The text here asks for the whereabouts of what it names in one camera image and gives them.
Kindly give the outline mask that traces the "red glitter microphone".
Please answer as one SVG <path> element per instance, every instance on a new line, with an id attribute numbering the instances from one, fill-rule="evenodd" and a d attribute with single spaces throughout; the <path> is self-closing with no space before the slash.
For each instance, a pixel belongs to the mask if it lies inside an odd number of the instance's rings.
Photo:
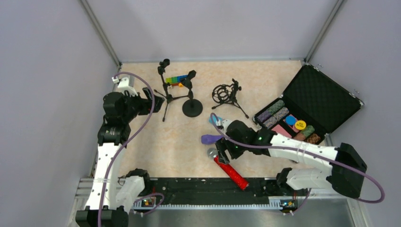
<path id="1" fill-rule="evenodd" d="M 228 177 L 242 190 L 244 191 L 249 183 L 243 178 L 230 164 L 224 164 L 219 161 L 218 151 L 216 148 L 209 148 L 207 155 L 212 159 L 227 175 Z"/>

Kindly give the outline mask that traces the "black shock-mount tripod stand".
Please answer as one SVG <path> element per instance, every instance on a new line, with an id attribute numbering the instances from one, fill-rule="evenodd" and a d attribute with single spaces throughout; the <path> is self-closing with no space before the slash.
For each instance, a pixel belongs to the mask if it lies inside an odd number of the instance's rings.
<path id="1" fill-rule="evenodd" d="M 236 98 L 237 92 L 241 90 L 242 87 L 239 86 L 239 82 L 235 79 L 232 79 L 232 84 L 230 85 L 221 84 L 216 86 L 211 93 L 211 97 L 213 101 L 217 103 L 217 105 L 213 106 L 211 109 L 214 110 L 217 107 L 224 104 L 232 105 L 239 108 L 244 113 L 245 117 L 249 119 L 249 115 L 239 105 L 238 100 Z"/>

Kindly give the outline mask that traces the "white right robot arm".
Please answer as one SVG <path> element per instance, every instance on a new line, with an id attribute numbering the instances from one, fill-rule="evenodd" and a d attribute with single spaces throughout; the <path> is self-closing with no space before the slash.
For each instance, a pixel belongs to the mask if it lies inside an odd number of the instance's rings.
<path id="1" fill-rule="evenodd" d="M 360 197 L 367 165 L 356 150 L 347 143 L 339 147 L 315 145 L 286 137 L 261 128 L 258 131 L 239 120 L 218 120 L 217 128 L 225 137 L 216 143 L 220 161 L 239 158 L 245 151 L 255 155 L 285 158 L 309 166 L 309 169 L 285 168 L 277 175 L 279 187 L 293 190 L 332 188 L 337 193 L 357 199 Z"/>

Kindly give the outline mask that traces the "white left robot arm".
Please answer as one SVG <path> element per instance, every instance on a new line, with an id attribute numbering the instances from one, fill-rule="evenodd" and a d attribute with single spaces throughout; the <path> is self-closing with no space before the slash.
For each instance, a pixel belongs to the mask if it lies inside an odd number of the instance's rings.
<path id="1" fill-rule="evenodd" d="M 97 134 L 97 165 L 92 188 L 84 209 L 75 221 L 80 227 L 126 227 L 135 200 L 144 192 L 149 175 L 136 169 L 118 190 L 118 171 L 131 128 L 138 115 L 157 113 L 164 99 L 144 87 L 146 98 L 136 92 L 111 92 L 103 97 L 103 123 Z"/>

